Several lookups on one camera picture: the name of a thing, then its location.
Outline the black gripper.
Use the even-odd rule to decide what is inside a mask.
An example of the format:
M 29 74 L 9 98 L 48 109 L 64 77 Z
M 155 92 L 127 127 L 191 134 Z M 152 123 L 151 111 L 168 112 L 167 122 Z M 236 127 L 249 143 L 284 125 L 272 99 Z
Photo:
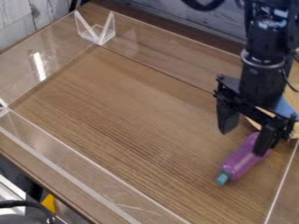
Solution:
M 217 126 L 223 135 L 239 125 L 243 115 L 261 126 L 253 145 L 253 154 L 263 157 L 273 141 L 291 139 L 299 114 L 284 98 L 285 70 L 243 66 L 240 78 L 220 75 L 213 91 L 216 99 Z M 271 112 L 269 116 L 257 108 Z

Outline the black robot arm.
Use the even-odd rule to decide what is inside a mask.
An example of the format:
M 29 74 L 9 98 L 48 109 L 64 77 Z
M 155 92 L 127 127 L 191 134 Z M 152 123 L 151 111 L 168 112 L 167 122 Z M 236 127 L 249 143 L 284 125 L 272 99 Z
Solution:
M 277 142 L 291 138 L 299 113 L 284 98 L 295 50 L 299 48 L 299 0 L 243 0 L 247 43 L 241 74 L 216 78 L 217 125 L 231 132 L 239 117 L 260 126 L 252 152 L 264 156 Z

